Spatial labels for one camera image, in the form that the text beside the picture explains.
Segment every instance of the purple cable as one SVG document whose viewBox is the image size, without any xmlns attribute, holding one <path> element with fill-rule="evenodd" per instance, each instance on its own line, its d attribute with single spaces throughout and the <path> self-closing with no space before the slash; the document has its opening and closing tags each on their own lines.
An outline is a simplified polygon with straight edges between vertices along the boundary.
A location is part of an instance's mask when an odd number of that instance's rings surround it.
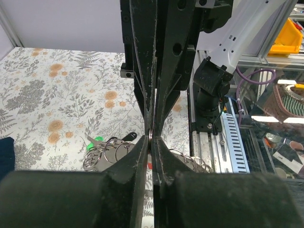
<svg viewBox="0 0 304 228">
<path fill-rule="evenodd" d="M 242 74 L 242 72 L 239 70 L 238 66 L 236 68 L 237 70 L 237 73 L 238 75 L 242 78 L 242 80 L 239 82 L 238 86 L 237 86 L 237 91 L 236 91 L 236 98 L 237 98 L 237 107 L 238 107 L 238 125 L 240 126 L 241 125 L 241 122 L 242 122 L 242 113 L 243 112 L 242 110 L 242 105 L 241 105 L 241 101 L 239 99 L 240 97 L 240 90 L 241 90 L 241 85 L 243 84 L 244 81 L 247 81 L 247 82 L 250 82 L 252 84 L 255 84 L 255 85 L 265 85 L 265 84 L 269 84 L 269 83 L 272 83 L 275 79 L 276 79 L 276 72 L 274 70 L 270 70 L 270 69 L 261 69 L 261 70 L 257 70 L 257 71 L 254 71 L 252 72 L 250 75 L 248 76 L 245 76 Z M 260 72 L 265 72 L 265 71 L 268 71 L 268 72 L 271 72 L 272 73 L 272 77 L 270 80 L 266 81 L 266 82 L 257 82 L 257 81 L 253 81 L 253 80 L 250 80 L 249 77 L 251 77 L 252 75 L 254 74 L 257 74 L 257 73 L 260 73 Z"/>
</svg>

